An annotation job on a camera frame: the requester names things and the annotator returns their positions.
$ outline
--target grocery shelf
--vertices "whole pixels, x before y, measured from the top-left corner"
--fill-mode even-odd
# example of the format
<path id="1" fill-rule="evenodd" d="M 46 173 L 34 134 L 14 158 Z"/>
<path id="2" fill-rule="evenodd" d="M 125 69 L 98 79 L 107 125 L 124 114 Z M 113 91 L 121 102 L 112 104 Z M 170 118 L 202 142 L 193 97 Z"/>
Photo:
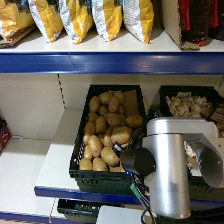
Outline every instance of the grocery shelf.
<path id="1" fill-rule="evenodd" d="M 122 27 L 104 40 L 93 27 L 84 41 L 72 44 L 66 32 L 45 43 L 38 29 L 12 48 L 0 49 L 0 73 L 70 74 L 224 74 L 224 42 L 208 39 L 200 51 L 181 51 L 162 28 L 146 45 Z"/>
<path id="2" fill-rule="evenodd" d="M 82 111 L 65 110 L 35 184 L 42 197 L 79 199 L 117 204 L 140 204 L 134 195 L 89 193 L 79 190 L 69 176 L 69 165 Z"/>
<path id="3" fill-rule="evenodd" d="M 36 197 L 36 178 L 50 141 L 8 142 L 0 156 L 0 219 L 49 223 L 54 198 Z"/>

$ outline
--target plastic bag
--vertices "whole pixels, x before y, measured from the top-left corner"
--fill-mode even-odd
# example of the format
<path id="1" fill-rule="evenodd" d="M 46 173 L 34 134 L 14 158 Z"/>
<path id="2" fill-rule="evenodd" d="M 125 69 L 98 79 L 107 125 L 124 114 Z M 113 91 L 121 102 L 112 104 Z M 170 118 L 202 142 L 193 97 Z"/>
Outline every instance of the plastic bag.
<path id="1" fill-rule="evenodd" d="M 188 41 L 198 43 L 208 36 L 210 0 L 190 0 L 190 31 Z"/>
<path id="2" fill-rule="evenodd" d="M 33 24 L 27 0 L 0 0 L 0 34 L 6 41 L 15 39 Z"/>
<path id="3" fill-rule="evenodd" d="M 92 0 L 93 20 L 98 34 L 105 40 L 113 40 L 120 31 L 122 6 L 119 0 Z"/>
<path id="4" fill-rule="evenodd" d="M 46 42 L 55 41 L 63 25 L 56 0 L 29 0 L 30 11 Z"/>
<path id="5" fill-rule="evenodd" d="M 224 0 L 218 0 L 218 22 L 219 27 L 215 38 L 224 40 Z"/>
<path id="6" fill-rule="evenodd" d="M 59 0 L 59 12 L 64 28 L 72 39 L 79 44 L 93 26 L 89 0 Z"/>
<path id="7" fill-rule="evenodd" d="M 153 5 L 150 0 L 124 0 L 125 27 L 141 42 L 150 43 L 153 27 Z"/>

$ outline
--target chip bag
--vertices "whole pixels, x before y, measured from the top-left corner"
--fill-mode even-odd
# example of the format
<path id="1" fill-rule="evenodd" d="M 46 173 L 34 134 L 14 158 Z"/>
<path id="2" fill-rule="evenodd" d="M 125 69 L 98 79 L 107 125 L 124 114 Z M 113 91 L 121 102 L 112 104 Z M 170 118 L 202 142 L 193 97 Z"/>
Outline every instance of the chip bag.
<path id="1" fill-rule="evenodd" d="M 33 24 L 27 0 L 0 0 L 0 35 L 6 41 L 15 39 Z"/>
<path id="2" fill-rule="evenodd" d="M 154 11 L 150 0 L 124 0 L 124 25 L 141 42 L 150 43 Z"/>
<path id="3" fill-rule="evenodd" d="M 120 31 L 122 6 L 119 0 L 92 0 L 93 20 L 98 34 L 105 40 L 113 40 Z"/>
<path id="4" fill-rule="evenodd" d="M 72 39 L 79 44 L 93 26 L 89 0 L 59 0 L 59 12 L 64 28 Z"/>
<path id="5" fill-rule="evenodd" d="M 33 19 L 46 42 L 55 41 L 63 24 L 58 13 L 57 0 L 28 0 Z"/>

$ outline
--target white shelf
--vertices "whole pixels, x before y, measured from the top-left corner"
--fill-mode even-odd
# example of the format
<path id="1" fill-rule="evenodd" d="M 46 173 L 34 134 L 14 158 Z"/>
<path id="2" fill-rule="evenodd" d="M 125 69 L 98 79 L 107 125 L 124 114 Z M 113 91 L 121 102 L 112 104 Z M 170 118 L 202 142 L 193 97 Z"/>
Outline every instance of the white shelf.
<path id="1" fill-rule="evenodd" d="M 0 219 L 48 223 L 54 198 L 35 196 L 34 186 L 50 141 L 9 142 L 0 156 Z"/>
<path id="2" fill-rule="evenodd" d="M 35 184 L 37 196 L 118 204 L 140 204 L 134 195 L 82 192 L 69 166 L 82 111 L 65 110 Z"/>
<path id="3" fill-rule="evenodd" d="M 44 52 L 181 52 L 169 35 L 159 27 L 153 28 L 152 44 L 143 44 L 125 27 L 111 42 L 105 42 L 93 27 L 80 44 L 73 44 L 63 30 L 58 40 L 46 43 L 38 29 L 35 29 L 15 46 L 0 49 L 0 53 L 44 53 Z M 224 52 L 224 42 L 208 38 L 201 52 Z"/>

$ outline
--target black crate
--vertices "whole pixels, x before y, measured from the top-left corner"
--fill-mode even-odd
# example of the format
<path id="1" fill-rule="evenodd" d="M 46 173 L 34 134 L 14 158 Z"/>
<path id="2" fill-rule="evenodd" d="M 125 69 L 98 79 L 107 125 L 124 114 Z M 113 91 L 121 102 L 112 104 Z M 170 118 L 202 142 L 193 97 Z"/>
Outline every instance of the black crate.
<path id="1" fill-rule="evenodd" d="M 71 221 L 96 223 L 100 207 L 103 205 L 120 207 L 118 204 L 59 199 L 57 211 Z"/>
<path id="2" fill-rule="evenodd" d="M 213 107 L 215 107 L 217 103 L 223 102 L 223 98 L 212 86 L 161 86 L 159 90 L 160 111 L 164 117 L 172 117 L 166 101 L 166 96 L 177 96 L 178 92 L 191 92 L 191 96 L 206 97 L 207 101 L 211 102 Z"/>
<path id="3" fill-rule="evenodd" d="M 164 117 L 172 117 L 169 106 L 166 101 L 166 96 L 177 96 L 178 92 L 191 92 L 192 96 L 206 97 L 208 102 L 211 102 L 213 107 L 223 102 L 223 98 L 211 86 L 161 86 L 160 93 L 160 111 Z M 204 181 L 203 177 L 192 176 L 188 172 L 189 193 L 191 199 L 206 200 L 206 201 L 224 201 L 224 189 L 211 188 Z"/>
<path id="4" fill-rule="evenodd" d="M 75 178 L 81 191 L 108 194 L 133 195 L 130 189 L 131 177 L 123 172 L 99 172 L 78 170 L 78 163 L 82 158 L 83 129 L 89 112 L 89 101 L 93 96 L 98 96 L 107 91 L 132 91 L 136 90 L 139 114 L 145 119 L 146 113 L 139 85 L 91 85 L 86 97 L 86 102 L 81 117 L 78 134 L 72 153 L 69 174 Z"/>

